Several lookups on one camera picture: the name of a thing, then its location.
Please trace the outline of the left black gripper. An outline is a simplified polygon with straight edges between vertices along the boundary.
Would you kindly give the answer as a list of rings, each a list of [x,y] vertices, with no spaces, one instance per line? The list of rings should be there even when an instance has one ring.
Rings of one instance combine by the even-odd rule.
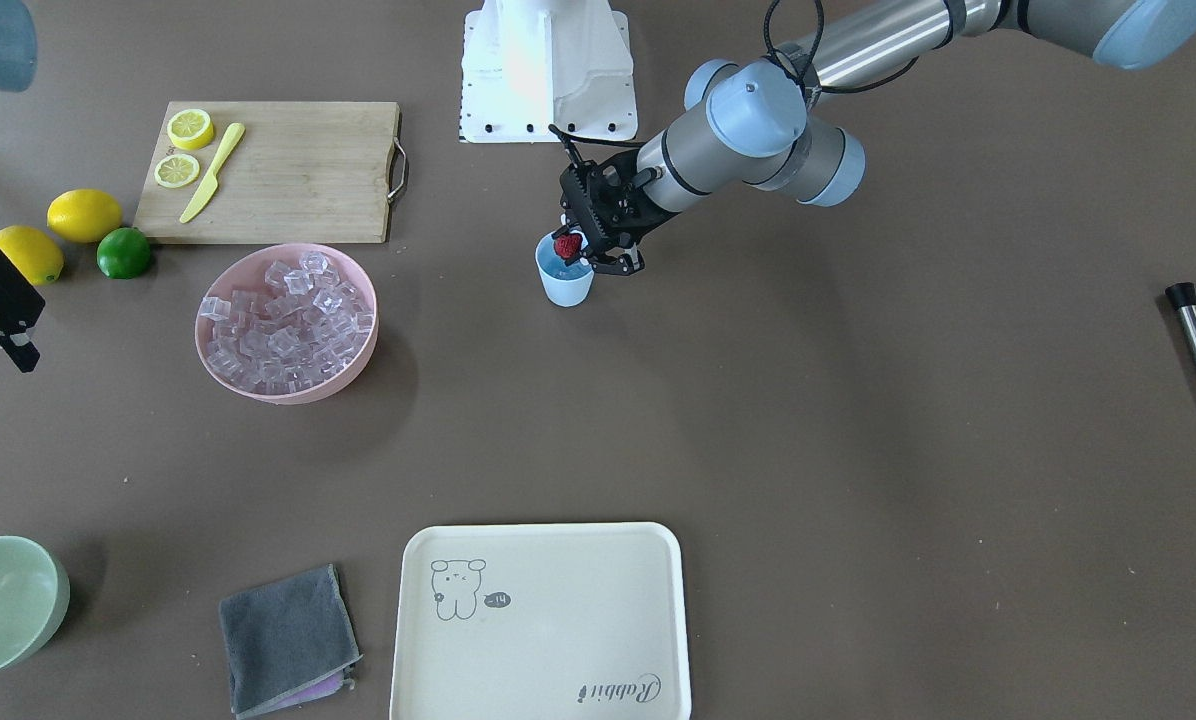
[[[653,170],[637,167],[636,152],[562,170],[559,236],[581,236],[582,261],[594,273],[630,277],[643,269],[639,243],[675,218],[643,191],[652,179]]]

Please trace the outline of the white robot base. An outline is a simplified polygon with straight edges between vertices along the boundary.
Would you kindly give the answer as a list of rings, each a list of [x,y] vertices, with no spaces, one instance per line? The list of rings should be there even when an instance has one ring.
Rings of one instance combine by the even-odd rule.
[[[637,133],[629,19],[608,1],[484,1],[464,18],[458,138],[466,144]]]

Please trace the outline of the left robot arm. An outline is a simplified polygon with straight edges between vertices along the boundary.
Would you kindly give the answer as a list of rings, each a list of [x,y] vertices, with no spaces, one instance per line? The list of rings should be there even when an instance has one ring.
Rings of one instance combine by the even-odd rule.
[[[734,182],[840,205],[866,155],[858,138],[816,118],[817,105],[881,89],[925,54],[999,28],[1139,71],[1196,35],[1196,1],[875,1],[834,23],[818,16],[813,33],[767,42],[752,63],[700,65],[681,117],[647,141],[616,142],[606,160],[582,158],[581,138],[556,129],[569,155],[563,219],[539,243],[541,266],[633,275],[645,236]]]

